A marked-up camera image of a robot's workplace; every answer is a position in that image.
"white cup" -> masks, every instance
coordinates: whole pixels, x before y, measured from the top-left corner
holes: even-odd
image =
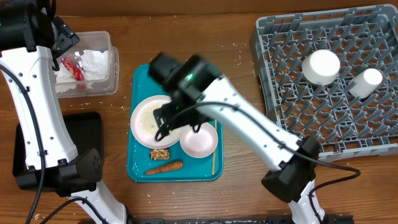
[[[368,97],[383,81],[382,73],[375,68],[368,68],[355,76],[349,83],[356,82],[349,92],[357,97]]]
[[[316,85],[331,84],[339,70],[340,60],[330,50],[317,50],[308,56],[302,65],[305,78]]]

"cable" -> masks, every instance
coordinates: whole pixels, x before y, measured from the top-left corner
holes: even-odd
[[[156,141],[162,140],[165,136],[163,135],[163,136],[160,137],[160,139],[158,139],[159,134],[160,134],[160,133],[165,133],[166,131],[168,132],[168,131],[170,130],[169,125],[172,124],[172,123],[174,122],[174,120],[177,119],[179,116],[181,116],[181,115],[183,115],[183,114],[185,114],[185,113],[188,113],[188,112],[190,112],[191,110],[194,110],[194,109],[196,109],[196,108],[198,108],[198,107],[200,107],[200,106],[208,106],[208,105],[226,106],[226,107],[229,107],[229,108],[231,108],[231,109],[233,109],[233,110],[235,110],[235,111],[239,111],[240,113],[242,113],[243,115],[245,115],[245,117],[247,117],[248,119],[250,119],[254,124],[256,124],[256,126],[258,126],[260,129],[262,129],[262,130],[263,130],[274,142],[276,142],[281,148],[284,148],[284,149],[288,150],[289,152],[291,152],[291,153],[294,154],[295,156],[298,156],[298,157],[300,157],[300,158],[302,158],[302,159],[305,159],[305,160],[307,160],[307,161],[309,161],[309,162],[316,163],[316,164],[319,164],[319,165],[322,165],[322,166],[330,167],[330,168],[333,168],[333,169],[351,171],[351,172],[354,172],[354,173],[355,173],[355,174],[350,175],[350,176],[347,176],[347,177],[343,177],[343,178],[339,178],[339,179],[336,179],[336,180],[331,180],[331,181],[325,182],[325,183],[323,183],[323,184],[320,184],[320,185],[314,187],[311,191],[309,191],[308,196],[309,196],[309,199],[310,199],[310,204],[311,204],[311,207],[312,207],[312,210],[313,210],[315,216],[318,218],[319,223],[323,223],[323,222],[322,222],[322,220],[321,220],[321,218],[320,218],[320,216],[319,216],[319,214],[318,214],[318,212],[317,212],[317,210],[315,209],[315,206],[314,206],[314,204],[313,204],[313,201],[312,201],[312,196],[313,196],[313,195],[312,195],[312,193],[314,193],[316,190],[318,190],[318,189],[320,189],[320,188],[322,188],[322,187],[325,187],[325,186],[327,186],[327,185],[335,184],[335,183],[342,182],[342,181],[346,181],[346,180],[351,180],[351,179],[356,178],[356,177],[359,177],[359,175],[361,175],[361,171],[358,170],[358,169],[355,169],[355,168],[352,168],[352,167],[345,167],[345,166],[339,166],[339,165],[335,165],[335,164],[330,164],[330,163],[328,163],[328,162],[318,161],[318,160],[316,160],[316,159],[312,159],[312,158],[310,158],[310,157],[304,156],[303,154],[301,154],[301,153],[299,153],[299,152],[297,152],[297,151],[295,151],[295,150],[289,148],[288,146],[286,146],[286,144],[283,143],[282,141],[278,140],[278,139],[277,139],[272,133],[270,133],[262,124],[260,124],[260,122],[258,122],[258,121],[257,121],[255,118],[253,118],[250,114],[248,114],[247,112],[245,112],[244,110],[242,110],[242,109],[239,107],[239,105],[236,105],[236,106],[235,106],[235,105],[231,105],[231,104],[223,103],[223,102],[204,102],[204,103],[197,103],[197,104],[195,104],[195,105],[193,105],[193,106],[190,106],[190,107],[188,107],[188,108],[185,108],[184,110],[182,110],[182,111],[180,111],[179,113],[177,113],[176,115],[174,115],[170,120],[168,120],[168,121],[166,121],[164,124],[162,124],[161,127],[159,127],[159,130],[157,130],[156,135],[155,135],[155,140],[156,140]]]
[[[43,185],[44,185],[44,176],[45,176],[45,153],[44,153],[44,147],[43,147],[43,142],[42,142],[42,137],[40,135],[40,129],[39,129],[39,124],[37,122],[37,118],[36,118],[36,114],[35,114],[35,110],[33,109],[33,105],[32,102],[29,98],[28,95],[28,90],[26,90],[23,86],[23,84],[18,80],[18,78],[10,71],[8,70],[5,66],[0,64],[0,70],[2,70],[4,73],[6,73],[11,80],[13,80],[16,85],[19,87],[19,89],[21,90],[22,94],[24,95],[25,101],[26,101],[26,105],[29,109],[29,113],[30,116],[32,117],[32,122],[33,122],[33,127],[35,129],[35,133],[36,133],[36,140],[37,140],[37,145],[39,147],[39,154],[40,154],[40,162],[42,165],[42,170],[40,172],[40,181],[39,181],[39,187],[37,188],[37,192],[36,192],[36,196],[35,199],[33,201],[32,207],[30,208],[30,212],[26,218],[26,222],[25,224],[30,223],[33,214],[36,210],[36,206],[39,202],[39,198],[40,198],[40,194],[42,193],[43,190]]]
[[[83,198],[83,197],[75,197],[75,198],[72,198],[70,200],[67,200],[65,203],[63,203],[57,209],[55,209],[50,215],[48,215],[40,224],[47,223],[61,209],[63,209],[64,207],[66,207],[70,203],[76,202],[76,201],[79,201],[79,200],[81,200],[83,202],[83,204],[86,203],[92,209],[94,214],[99,218],[99,220],[101,220],[101,222],[103,222],[105,224],[108,224],[108,222],[100,215],[100,213],[97,211],[97,209],[95,209],[94,205],[91,202],[89,202],[87,199]]]

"chopstick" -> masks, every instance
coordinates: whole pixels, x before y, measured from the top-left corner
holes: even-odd
[[[214,128],[215,128],[216,131],[217,131],[217,120],[214,120]],[[214,175],[215,172],[216,172],[216,150],[217,150],[217,147],[216,147],[216,149],[215,149],[214,152],[213,152],[213,168],[212,168],[212,170],[211,170],[211,174],[212,174],[212,175]]]

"brown snack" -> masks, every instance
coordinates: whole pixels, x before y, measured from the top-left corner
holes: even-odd
[[[182,161],[174,161],[158,168],[145,171],[145,175],[161,174],[164,172],[179,170],[184,166]]]
[[[170,151],[169,149],[151,149],[149,153],[150,159],[156,160],[169,160]]]

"green light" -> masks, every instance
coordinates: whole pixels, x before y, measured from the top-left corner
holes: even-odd
[[[187,75],[187,77],[185,77],[186,80],[190,81],[193,78],[193,74],[189,74]]]

